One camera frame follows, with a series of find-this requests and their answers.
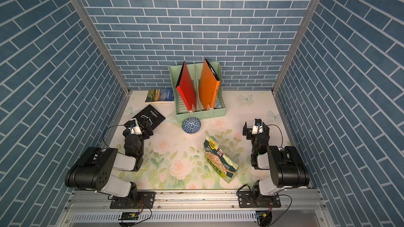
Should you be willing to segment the green oats bag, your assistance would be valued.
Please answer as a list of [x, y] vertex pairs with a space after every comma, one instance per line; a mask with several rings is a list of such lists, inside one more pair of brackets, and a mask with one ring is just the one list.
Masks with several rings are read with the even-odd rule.
[[206, 161], [226, 183], [230, 183], [238, 170], [238, 164], [222, 151], [220, 145], [207, 131], [205, 134], [204, 149]]

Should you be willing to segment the blue patterned ceramic bowl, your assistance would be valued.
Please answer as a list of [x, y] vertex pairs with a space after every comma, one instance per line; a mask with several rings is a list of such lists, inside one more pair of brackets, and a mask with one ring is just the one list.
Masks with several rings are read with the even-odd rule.
[[201, 121], [196, 117], [188, 117], [182, 123], [182, 129], [188, 134], [199, 132], [201, 126]]

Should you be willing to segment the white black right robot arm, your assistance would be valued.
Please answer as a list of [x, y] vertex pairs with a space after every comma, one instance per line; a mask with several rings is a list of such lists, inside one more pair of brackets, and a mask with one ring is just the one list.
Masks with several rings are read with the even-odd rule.
[[254, 125], [243, 127], [243, 135], [251, 141], [251, 166], [256, 170], [268, 170], [270, 175], [253, 186], [255, 198], [275, 196], [279, 192], [308, 186], [309, 172], [296, 147], [278, 147], [269, 144], [269, 126], [256, 118]]

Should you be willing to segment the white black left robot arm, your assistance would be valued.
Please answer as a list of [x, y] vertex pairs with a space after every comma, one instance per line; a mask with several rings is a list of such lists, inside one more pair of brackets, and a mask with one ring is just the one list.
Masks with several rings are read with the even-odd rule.
[[113, 170], [138, 172], [143, 164], [144, 140], [152, 136], [152, 123], [141, 125], [136, 118], [123, 126], [124, 153], [117, 148], [89, 147], [71, 167], [65, 177], [69, 188], [98, 191], [114, 199], [138, 201], [137, 186], [112, 174]]

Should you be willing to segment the black book with antlers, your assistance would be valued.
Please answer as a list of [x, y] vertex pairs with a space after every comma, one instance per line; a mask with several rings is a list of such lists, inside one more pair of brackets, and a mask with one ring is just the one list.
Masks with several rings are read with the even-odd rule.
[[136, 118], [143, 126], [149, 122], [152, 130], [155, 130], [165, 120], [165, 117], [152, 105], [146, 106], [133, 118]]

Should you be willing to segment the landscape cover book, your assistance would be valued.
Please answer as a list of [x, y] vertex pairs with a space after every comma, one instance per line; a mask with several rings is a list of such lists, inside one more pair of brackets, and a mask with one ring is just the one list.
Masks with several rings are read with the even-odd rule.
[[151, 89], [147, 93], [145, 103], [172, 103], [174, 102], [174, 99], [174, 92], [172, 89]]

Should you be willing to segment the orange file folder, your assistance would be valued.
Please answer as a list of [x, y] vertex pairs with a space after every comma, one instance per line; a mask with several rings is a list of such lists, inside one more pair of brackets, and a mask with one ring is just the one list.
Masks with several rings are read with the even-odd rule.
[[221, 84], [221, 80], [210, 64], [205, 59], [203, 63], [201, 82], [199, 85], [199, 99], [204, 110], [214, 109], [217, 93]]

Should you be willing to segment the red file folder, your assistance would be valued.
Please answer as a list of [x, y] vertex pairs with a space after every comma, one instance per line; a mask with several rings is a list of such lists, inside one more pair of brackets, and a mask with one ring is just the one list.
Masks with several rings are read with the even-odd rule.
[[186, 62], [183, 62], [176, 89], [187, 107], [187, 110], [189, 112], [195, 112], [197, 108], [196, 92]]

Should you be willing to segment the mint green file organizer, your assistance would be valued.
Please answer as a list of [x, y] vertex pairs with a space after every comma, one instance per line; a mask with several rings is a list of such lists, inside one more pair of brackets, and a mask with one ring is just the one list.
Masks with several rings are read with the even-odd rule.
[[201, 76], [203, 73], [203, 63], [190, 64], [187, 65], [190, 79], [192, 80], [195, 94], [196, 94], [196, 105], [194, 105], [195, 110], [190, 112], [185, 102], [182, 99], [181, 94], [178, 92], [177, 84], [180, 80], [183, 66], [170, 66], [169, 73], [171, 79], [171, 85], [174, 91], [174, 103], [176, 107], [176, 117], [178, 121], [183, 121], [188, 117], [196, 117], [198, 119], [216, 118], [223, 117], [226, 113], [226, 107], [222, 98], [222, 83], [217, 91], [215, 104], [211, 110], [204, 110], [204, 107], [199, 98], [199, 86], [201, 82]]

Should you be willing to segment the small black controller box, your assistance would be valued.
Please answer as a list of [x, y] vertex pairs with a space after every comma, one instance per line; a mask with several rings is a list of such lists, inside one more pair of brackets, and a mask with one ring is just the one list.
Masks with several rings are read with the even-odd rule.
[[118, 219], [120, 222], [129, 221], [136, 222], [139, 220], [139, 212], [123, 212]]

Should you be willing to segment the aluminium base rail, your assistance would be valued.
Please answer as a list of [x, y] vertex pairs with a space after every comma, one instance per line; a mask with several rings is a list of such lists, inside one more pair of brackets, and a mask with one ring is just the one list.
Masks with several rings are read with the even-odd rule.
[[[317, 189], [288, 189], [262, 202], [243, 190], [141, 190], [136, 203], [123, 205], [104, 194], [74, 191], [59, 227], [256, 227], [272, 214], [273, 227], [331, 227]], [[136, 222], [120, 222], [123, 212], [139, 212]]]

